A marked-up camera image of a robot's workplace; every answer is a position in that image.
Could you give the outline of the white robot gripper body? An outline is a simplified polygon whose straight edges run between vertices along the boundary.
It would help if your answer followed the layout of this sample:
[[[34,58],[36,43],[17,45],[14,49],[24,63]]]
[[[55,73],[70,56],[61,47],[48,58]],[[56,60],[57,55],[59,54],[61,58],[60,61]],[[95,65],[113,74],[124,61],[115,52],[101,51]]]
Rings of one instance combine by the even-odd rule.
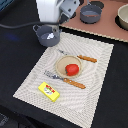
[[[36,0],[39,20],[56,23],[63,15],[70,19],[80,2],[79,0]]]

